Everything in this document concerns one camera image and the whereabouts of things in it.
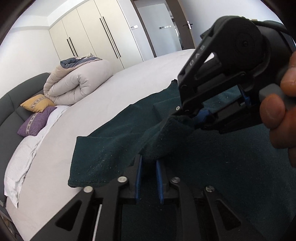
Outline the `person right hand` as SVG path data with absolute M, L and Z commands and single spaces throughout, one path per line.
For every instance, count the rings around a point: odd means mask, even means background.
M 295 97 L 295 53 L 290 57 L 280 87 L 285 95 Z M 263 124 L 270 129 L 272 146 L 287 149 L 290 164 L 295 168 L 295 108 L 286 110 L 283 100 L 278 95 L 271 94 L 261 103 L 260 116 Z

